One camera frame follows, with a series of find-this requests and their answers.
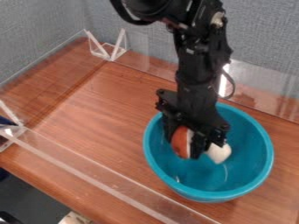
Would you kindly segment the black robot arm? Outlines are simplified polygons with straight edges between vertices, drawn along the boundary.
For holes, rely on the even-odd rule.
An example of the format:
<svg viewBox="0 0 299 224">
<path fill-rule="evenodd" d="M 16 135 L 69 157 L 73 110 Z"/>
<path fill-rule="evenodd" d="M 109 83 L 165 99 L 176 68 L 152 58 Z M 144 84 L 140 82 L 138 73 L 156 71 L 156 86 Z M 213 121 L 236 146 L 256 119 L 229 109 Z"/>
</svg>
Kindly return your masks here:
<svg viewBox="0 0 299 224">
<path fill-rule="evenodd" d="M 160 89 L 156 109 L 173 153 L 182 159 L 206 155 L 221 163 L 230 154 L 229 124 L 220 116 L 220 79 L 232 50 L 226 41 L 225 10 L 220 0 L 109 0 L 132 25 L 161 22 L 172 34 L 177 55 L 174 91 Z"/>
</svg>

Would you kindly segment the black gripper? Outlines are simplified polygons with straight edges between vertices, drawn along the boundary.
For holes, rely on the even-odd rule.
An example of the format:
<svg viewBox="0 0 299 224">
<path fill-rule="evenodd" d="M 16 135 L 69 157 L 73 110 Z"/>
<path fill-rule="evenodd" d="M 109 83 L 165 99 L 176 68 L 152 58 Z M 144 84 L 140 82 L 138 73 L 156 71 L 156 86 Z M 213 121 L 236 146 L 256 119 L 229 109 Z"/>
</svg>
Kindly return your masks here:
<svg viewBox="0 0 299 224">
<path fill-rule="evenodd" d="M 185 83 L 177 81 L 176 90 L 156 90 L 156 109 L 162 113 L 162 131 L 168 142 L 173 132 L 185 126 L 194 133 L 190 137 L 190 159 L 198 159 L 210 144 L 226 143 L 229 124 L 216 109 L 220 79 Z"/>
</svg>

